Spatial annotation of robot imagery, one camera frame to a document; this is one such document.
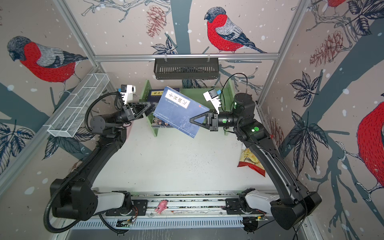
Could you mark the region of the illustrated Chinese history book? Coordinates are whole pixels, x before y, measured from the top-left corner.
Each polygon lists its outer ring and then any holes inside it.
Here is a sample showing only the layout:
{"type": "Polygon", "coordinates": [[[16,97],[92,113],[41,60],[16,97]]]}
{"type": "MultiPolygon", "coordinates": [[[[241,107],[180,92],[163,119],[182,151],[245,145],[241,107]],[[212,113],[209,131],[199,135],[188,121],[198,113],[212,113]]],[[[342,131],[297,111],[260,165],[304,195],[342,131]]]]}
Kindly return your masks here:
{"type": "Polygon", "coordinates": [[[151,123],[151,127],[153,129],[173,128],[173,126],[171,126],[170,124],[168,124],[168,123],[164,122],[163,120],[158,119],[156,117],[153,117],[153,120],[152,120],[152,123],[151,123]]]}

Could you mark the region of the navy booklet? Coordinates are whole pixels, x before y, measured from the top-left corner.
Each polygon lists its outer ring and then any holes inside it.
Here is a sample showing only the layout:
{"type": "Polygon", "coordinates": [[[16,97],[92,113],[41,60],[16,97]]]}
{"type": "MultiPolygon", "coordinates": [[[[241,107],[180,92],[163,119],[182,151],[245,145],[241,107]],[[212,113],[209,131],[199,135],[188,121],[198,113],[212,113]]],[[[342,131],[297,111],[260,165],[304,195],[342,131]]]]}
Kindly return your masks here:
{"type": "Polygon", "coordinates": [[[151,89],[144,93],[143,102],[158,103],[166,89],[151,89]]]}
{"type": "Polygon", "coordinates": [[[190,122],[190,118],[204,114],[210,109],[188,98],[176,90],[165,87],[154,111],[154,117],[171,125],[173,128],[194,138],[200,127],[190,122]]]}

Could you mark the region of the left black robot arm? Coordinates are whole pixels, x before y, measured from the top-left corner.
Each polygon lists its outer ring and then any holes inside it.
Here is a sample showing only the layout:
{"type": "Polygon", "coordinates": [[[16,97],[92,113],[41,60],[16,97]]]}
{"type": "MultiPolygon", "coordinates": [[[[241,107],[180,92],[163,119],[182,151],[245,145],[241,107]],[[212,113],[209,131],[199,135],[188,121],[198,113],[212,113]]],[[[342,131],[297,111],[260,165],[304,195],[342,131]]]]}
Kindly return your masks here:
{"type": "Polygon", "coordinates": [[[117,235],[126,233],[108,224],[103,214],[117,209],[133,213],[132,218],[136,220],[140,210],[134,205],[131,193],[112,191],[97,194],[92,187],[103,167],[127,140],[127,128],[133,121],[150,115],[156,107],[156,102],[125,103],[120,92],[104,94],[90,104],[85,113],[85,128],[100,139],[92,153],[77,168],[64,179],[52,182],[51,198],[43,216],[48,232],[63,233],[81,221],[99,216],[103,224],[117,235]],[[90,117],[92,108],[108,96],[115,96],[116,112],[90,117]]]}

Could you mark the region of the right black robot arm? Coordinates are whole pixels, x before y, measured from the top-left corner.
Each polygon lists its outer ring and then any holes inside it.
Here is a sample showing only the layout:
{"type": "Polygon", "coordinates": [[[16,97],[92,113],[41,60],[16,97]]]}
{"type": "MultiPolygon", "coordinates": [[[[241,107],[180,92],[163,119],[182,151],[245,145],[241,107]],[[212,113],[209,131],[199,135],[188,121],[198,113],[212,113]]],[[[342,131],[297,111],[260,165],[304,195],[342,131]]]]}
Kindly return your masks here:
{"type": "Polygon", "coordinates": [[[322,202],[317,192],[303,185],[283,162],[270,133],[255,117],[256,103],[251,95],[238,93],[229,112],[207,111],[190,118],[190,123],[216,132],[220,127],[233,128],[241,141],[262,163],[279,194],[271,201],[271,213],[275,221],[285,230],[304,220],[322,202]]]}

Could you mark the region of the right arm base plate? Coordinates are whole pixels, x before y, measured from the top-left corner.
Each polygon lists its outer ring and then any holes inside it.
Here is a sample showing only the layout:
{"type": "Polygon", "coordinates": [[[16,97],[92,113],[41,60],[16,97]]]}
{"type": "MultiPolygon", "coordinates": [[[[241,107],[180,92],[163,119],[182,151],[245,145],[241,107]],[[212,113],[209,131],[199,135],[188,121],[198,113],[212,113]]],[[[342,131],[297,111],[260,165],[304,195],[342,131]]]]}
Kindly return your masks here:
{"type": "Polygon", "coordinates": [[[239,199],[225,199],[225,206],[222,207],[223,210],[227,212],[228,215],[266,215],[266,212],[260,211],[258,209],[251,209],[246,204],[241,204],[239,199]]]}

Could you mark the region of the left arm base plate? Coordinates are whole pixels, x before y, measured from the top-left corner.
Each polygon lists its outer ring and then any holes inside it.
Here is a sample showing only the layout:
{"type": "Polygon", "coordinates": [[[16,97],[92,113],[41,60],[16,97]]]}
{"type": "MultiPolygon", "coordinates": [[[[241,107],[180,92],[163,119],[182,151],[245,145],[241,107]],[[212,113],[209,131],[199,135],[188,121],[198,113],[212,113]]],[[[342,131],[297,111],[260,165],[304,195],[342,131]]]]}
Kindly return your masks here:
{"type": "Polygon", "coordinates": [[[148,207],[148,200],[131,200],[129,207],[121,207],[106,211],[106,216],[113,217],[140,217],[145,216],[148,207]]]}

